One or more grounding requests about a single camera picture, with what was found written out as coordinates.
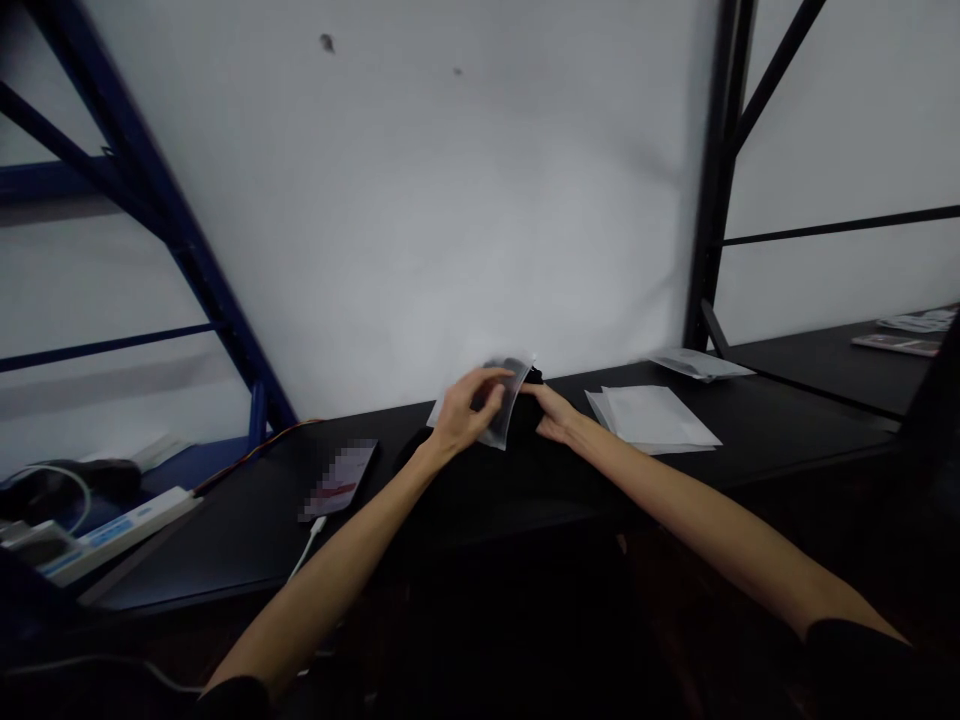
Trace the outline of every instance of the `blue metal shelf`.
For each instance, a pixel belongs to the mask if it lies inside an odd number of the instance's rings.
[[[246,447],[252,450],[264,441],[267,423],[280,432],[297,422],[280,381],[84,12],[74,0],[26,0],[25,5],[109,147],[103,156],[87,155],[6,83],[0,83],[0,112],[61,160],[0,168],[0,206],[98,194],[109,198],[166,245],[208,322],[0,359],[0,372],[216,332],[251,392]],[[236,441],[230,442],[235,453]],[[0,623],[0,635],[5,638],[9,634],[25,639],[68,623],[80,613],[71,598],[5,550],[0,551],[0,575],[4,587],[10,588],[9,593],[0,594],[0,610],[9,619]]]
[[[92,158],[93,166],[112,183],[120,183],[113,159]],[[100,195],[100,191],[65,162],[0,168],[0,207]]]

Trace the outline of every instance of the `smartphone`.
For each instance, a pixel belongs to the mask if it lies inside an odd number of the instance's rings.
[[[912,338],[898,337],[897,335],[862,335],[851,340],[854,345],[877,348],[879,350],[892,350],[893,352],[902,352],[907,355],[920,355],[921,357],[936,357],[940,350],[940,343],[935,340],[914,340]]]
[[[352,440],[340,448],[304,500],[298,517],[300,522],[335,513],[350,505],[376,449],[376,440]]]

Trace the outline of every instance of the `hand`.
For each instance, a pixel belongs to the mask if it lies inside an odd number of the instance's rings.
[[[440,419],[427,442],[447,457],[470,447],[503,404],[504,387],[498,380],[512,375],[503,368],[477,368],[460,378],[443,396]],[[474,412],[470,404],[481,390],[487,391],[487,401],[483,409]]]
[[[537,434],[554,442],[568,444],[570,429],[584,416],[558,392],[546,385],[524,383],[520,392],[533,395],[543,408],[543,420],[537,425]]]

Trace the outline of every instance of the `black table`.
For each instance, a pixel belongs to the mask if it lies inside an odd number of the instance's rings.
[[[842,460],[890,452],[891,436],[824,407],[792,388],[759,376],[705,385],[649,362],[548,381],[590,414],[584,390],[602,385],[664,385],[724,443],[713,452],[661,459],[722,491],[794,473],[824,458]],[[332,449],[351,439],[376,438],[378,456],[353,505],[331,517],[319,547],[391,478],[392,464],[423,425],[431,403],[331,420],[300,428],[264,457],[241,467],[204,499],[201,507],[139,565],[105,592],[94,607],[129,611],[182,607],[226,595],[279,587],[299,557],[307,531],[295,518],[306,488],[326,466]],[[640,514],[611,483],[595,473],[582,498],[527,498],[490,508],[472,524],[433,531],[430,519],[401,530],[388,558],[445,552],[542,528],[587,520],[624,522]]]
[[[946,335],[882,328],[870,321],[735,345],[726,358],[801,389],[902,420],[931,359],[850,343],[875,333],[938,342]]]

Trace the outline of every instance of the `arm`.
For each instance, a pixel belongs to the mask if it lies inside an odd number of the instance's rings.
[[[906,642],[856,590],[753,513],[625,443],[547,386],[522,392],[544,409],[538,433],[568,445],[801,639],[816,621],[837,618]]]
[[[474,370],[451,387],[437,427],[397,476],[327,541],[270,601],[213,673],[204,692],[232,677],[252,676],[276,699],[363,590],[397,530],[434,476],[472,444],[500,409],[513,373]],[[493,384],[486,405],[474,394]]]

